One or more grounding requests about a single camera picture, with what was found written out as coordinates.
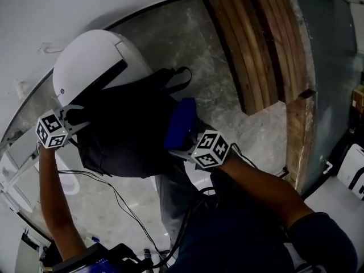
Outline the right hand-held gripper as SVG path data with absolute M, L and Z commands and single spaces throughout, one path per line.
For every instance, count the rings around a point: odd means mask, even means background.
M 205 130 L 204 133 L 189 135 L 182 147 L 171 149 L 169 153 L 208 169 L 222 165 L 229 150 L 230 144 L 221 132 Z

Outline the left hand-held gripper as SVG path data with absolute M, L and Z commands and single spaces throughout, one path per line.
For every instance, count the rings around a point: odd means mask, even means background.
M 66 119 L 69 112 L 82 109 L 84 107 L 80 105 L 66 105 L 62 109 L 49 110 L 40 116 L 35 132 L 41 144 L 45 148 L 62 147 L 75 133 L 89 125 L 90 122 L 73 125 Z

